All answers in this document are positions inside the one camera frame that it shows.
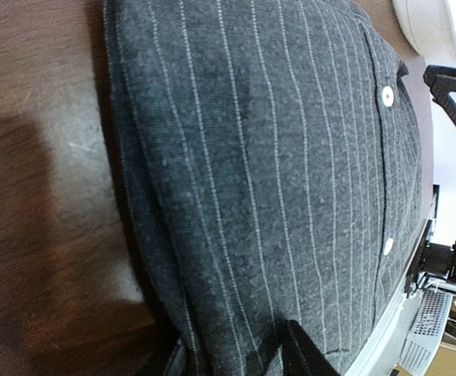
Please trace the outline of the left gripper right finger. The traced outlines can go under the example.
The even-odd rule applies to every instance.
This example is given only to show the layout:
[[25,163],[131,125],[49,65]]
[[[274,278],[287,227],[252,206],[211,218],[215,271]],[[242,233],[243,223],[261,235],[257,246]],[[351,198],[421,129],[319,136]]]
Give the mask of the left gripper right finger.
[[339,376],[297,321],[286,321],[281,339],[283,375]]

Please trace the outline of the black pinstriped long sleeve shirt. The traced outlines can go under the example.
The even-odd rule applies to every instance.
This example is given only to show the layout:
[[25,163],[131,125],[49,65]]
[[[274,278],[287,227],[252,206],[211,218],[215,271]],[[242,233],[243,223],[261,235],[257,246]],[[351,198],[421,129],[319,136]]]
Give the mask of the black pinstriped long sleeve shirt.
[[339,373],[418,237],[407,68],[351,1],[108,1],[114,126],[184,375],[281,375],[295,320]]

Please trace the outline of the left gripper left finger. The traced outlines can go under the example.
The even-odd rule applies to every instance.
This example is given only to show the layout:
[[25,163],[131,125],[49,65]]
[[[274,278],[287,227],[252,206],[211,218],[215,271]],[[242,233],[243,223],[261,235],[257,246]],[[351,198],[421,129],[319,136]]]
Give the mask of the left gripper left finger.
[[186,346],[179,338],[165,364],[165,376],[183,376],[186,371]]

